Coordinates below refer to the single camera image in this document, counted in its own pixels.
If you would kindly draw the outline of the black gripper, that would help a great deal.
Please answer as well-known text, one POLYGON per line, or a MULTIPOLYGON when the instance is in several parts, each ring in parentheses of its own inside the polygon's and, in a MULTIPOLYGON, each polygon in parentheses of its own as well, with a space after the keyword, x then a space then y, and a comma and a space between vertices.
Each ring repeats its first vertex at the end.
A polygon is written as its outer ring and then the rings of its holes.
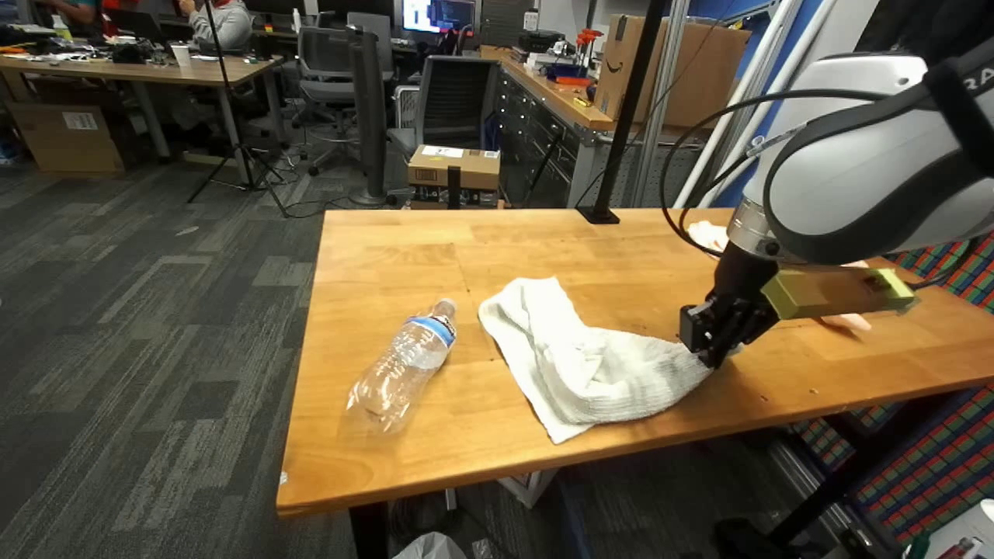
POLYGON ((755 259, 739 244, 725 244, 718 259, 715 285, 703 304, 681 306, 681 342, 718 368, 739 346, 764 335, 776 315, 760 290, 776 276, 779 264, 755 259))

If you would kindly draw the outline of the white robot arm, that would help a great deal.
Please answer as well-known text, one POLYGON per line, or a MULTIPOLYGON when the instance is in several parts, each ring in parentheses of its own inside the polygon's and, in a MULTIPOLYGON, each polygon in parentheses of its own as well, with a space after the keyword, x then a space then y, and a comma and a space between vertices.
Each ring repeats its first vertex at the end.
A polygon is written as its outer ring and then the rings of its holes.
POLYGON ((704 365, 793 317, 902 310, 875 256, 994 226, 994 40, 926 59, 849 54, 808 65, 725 226, 715 285, 681 310, 704 365))

